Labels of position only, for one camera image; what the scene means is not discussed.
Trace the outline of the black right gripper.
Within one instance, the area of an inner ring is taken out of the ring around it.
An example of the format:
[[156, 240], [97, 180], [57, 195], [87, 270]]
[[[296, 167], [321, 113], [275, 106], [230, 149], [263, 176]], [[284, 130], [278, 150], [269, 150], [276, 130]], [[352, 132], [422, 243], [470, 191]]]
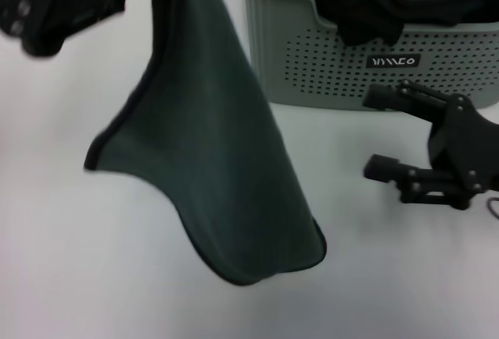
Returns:
[[467, 97], [402, 80], [396, 87], [371, 85], [363, 106], [436, 121], [428, 142], [435, 170], [376, 154], [363, 170], [367, 179], [394, 182], [402, 203], [467, 210], [474, 196], [498, 190], [498, 124], [484, 118]]

